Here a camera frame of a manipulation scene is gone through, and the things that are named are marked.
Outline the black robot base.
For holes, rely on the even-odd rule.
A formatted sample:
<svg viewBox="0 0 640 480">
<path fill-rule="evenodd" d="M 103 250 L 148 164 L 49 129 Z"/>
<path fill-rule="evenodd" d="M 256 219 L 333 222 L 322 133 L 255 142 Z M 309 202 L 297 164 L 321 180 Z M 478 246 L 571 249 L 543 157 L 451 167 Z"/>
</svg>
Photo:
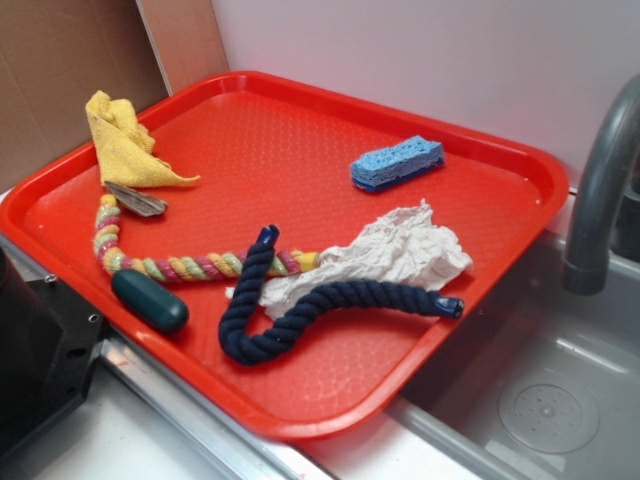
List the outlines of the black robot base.
<svg viewBox="0 0 640 480">
<path fill-rule="evenodd" d="M 88 396 L 104 315 L 64 281 L 26 281 L 1 253 L 1 460 Z"/>
</svg>

